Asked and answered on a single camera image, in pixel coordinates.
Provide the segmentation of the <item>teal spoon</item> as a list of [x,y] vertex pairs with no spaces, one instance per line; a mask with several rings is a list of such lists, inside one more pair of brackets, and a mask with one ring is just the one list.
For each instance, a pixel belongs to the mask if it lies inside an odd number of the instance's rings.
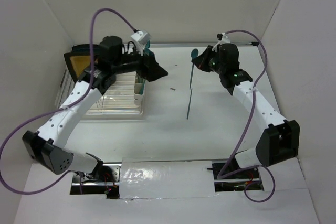
[[[197,48],[194,48],[194,49],[191,51],[191,58],[192,58],[192,60],[198,57],[198,53],[199,53],[199,51],[198,51]],[[191,89],[191,87],[192,87],[193,71],[194,71],[194,64],[192,63],[191,74],[190,74],[190,84],[189,84],[189,89]]]
[[150,55],[151,54],[151,50],[150,50],[150,47],[151,47],[151,43],[150,43],[150,41],[148,40],[147,41],[147,43],[145,44],[145,47],[144,47],[144,49],[143,49],[143,53],[145,54],[145,55]]

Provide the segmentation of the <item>teal chopstick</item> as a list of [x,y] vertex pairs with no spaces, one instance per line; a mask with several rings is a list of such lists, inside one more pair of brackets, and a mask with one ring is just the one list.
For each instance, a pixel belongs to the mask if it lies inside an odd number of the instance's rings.
[[139,94],[140,94],[140,95],[143,95],[143,94],[144,94],[145,83],[146,83],[146,80],[143,79],[143,80],[142,80],[141,89],[139,90]]
[[190,96],[188,100],[188,107],[187,107],[187,114],[186,114],[186,119],[189,119],[190,116],[190,108],[191,108],[191,101],[192,101],[192,94],[193,94],[193,88],[190,88]]

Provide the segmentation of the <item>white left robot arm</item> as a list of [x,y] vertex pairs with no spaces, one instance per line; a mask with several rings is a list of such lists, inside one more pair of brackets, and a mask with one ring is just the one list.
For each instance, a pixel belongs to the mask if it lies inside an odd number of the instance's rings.
[[131,36],[134,44],[128,52],[118,36],[104,37],[99,53],[83,70],[74,89],[61,107],[36,132],[27,131],[23,142],[31,157],[56,175],[67,170],[82,172],[91,181],[103,177],[103,161],[90,154],[65,149],[68,138],[86,112],[115,83],[118,74],[136,72],[148,82],[168,75],[148,49],[150,35],[137,31]]

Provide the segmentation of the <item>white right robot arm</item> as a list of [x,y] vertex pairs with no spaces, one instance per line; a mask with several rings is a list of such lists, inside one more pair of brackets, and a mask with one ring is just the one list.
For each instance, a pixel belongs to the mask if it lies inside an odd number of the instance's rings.
[[203,72],[215,72],[222,86],[235,97],[246,110],[253,113],[261,137],[256,146],[237,152],[229,172],[235,178],[242,177],[251,166],[272,166],[298,155],[300,126],[277,112],[257,90],[252,77],[240,68],[236,45],[225,43],[208,46],[202,54],[192,52],[192,63]]

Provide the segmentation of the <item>cream utensil holder near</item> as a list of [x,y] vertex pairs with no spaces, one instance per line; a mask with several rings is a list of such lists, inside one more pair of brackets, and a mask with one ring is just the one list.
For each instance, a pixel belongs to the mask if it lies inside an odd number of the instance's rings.
[[134,104],[136,105],[140,105],[142,103],[144,97],[145,82],[146,80],[144,78],[136,74],[134,81]]

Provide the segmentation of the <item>clear dish rack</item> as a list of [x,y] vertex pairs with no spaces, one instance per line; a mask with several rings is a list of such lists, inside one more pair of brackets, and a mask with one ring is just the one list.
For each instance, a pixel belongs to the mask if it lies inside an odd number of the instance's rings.
[[135,72],[117,75],[115,84],[86,112],[83,119],[119,120],[141,116],[144,96],[134,98],[135,86],[137,85],[135,81]]

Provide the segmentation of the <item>black framed yellow plate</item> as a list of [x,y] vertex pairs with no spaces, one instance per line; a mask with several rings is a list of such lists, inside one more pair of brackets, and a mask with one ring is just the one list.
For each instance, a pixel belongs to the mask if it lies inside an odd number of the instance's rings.
[[70,52],[64,53],[64,59],[72,80],[77,82],[83,70],[91,62],[89,44],[73,46]]

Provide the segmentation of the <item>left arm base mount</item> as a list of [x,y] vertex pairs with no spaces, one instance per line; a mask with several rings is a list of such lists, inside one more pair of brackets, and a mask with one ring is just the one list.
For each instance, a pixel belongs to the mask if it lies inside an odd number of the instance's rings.
[[71,182],[71,195],[103,195],[107,199],[119,199],[121,163],[104,163],[98,178],[90,179],[74,173]]

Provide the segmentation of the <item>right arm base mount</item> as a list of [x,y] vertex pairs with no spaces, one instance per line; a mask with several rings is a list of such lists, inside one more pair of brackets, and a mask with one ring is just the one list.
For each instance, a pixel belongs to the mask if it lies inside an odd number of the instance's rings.
[[228,192],[228,191],[244,191],[247,190],[263,190],[263,185],[260,177],[260,172],[257,168],[236,172],[239,170],[238,164],[232,160],[224,171],[224,175],[234,172],[234,174],[218,179],[219,172],[224,167],[226,160],[214,160],[212,164],[206,169],[213,174],[215,192]]

